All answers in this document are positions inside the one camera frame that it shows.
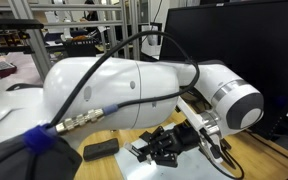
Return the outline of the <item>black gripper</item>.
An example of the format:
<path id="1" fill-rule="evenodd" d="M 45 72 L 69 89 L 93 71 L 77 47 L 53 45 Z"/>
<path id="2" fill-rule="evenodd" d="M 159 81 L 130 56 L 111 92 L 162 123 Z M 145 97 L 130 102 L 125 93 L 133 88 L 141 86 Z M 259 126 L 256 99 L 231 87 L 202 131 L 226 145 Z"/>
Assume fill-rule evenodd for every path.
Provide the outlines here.
<path id="1" fill-rule="evenodd" d="M 185 123 L 175 125 L 170 130 L 159 126 L 149 137 L 148 145 L 139 149 L 139 162 L 154 161 L 157 165 L 177 167 L 177 155 L 198 146 L 200 136 Z"/>

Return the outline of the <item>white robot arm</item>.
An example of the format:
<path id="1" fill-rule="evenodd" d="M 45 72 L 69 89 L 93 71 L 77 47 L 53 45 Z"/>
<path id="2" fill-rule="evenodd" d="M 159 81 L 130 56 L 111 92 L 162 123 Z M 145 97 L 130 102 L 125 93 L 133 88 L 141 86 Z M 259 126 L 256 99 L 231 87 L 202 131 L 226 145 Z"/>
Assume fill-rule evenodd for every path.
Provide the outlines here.
<path id="1" fill-rule="evenodd" d="M 89 135 L 153 127 L 176 108 L 207 143 L 259 121 L 264 98 L 219 60 L 66 58 L 40 87 L 0 89 L 0 180 L 73 180 Z"/>

